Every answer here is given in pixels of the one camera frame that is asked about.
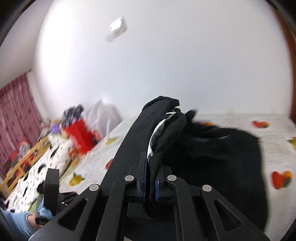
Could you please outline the left hand blue glove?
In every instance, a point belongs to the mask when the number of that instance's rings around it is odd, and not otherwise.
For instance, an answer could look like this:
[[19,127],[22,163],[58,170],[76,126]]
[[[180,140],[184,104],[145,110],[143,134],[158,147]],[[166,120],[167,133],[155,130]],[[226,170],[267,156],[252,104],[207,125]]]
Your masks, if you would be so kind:
[[37,212],[40,218],[51,220],[54,217],[52,212],[45,207],[43,197],[41,198],[40,204],[37,206]]

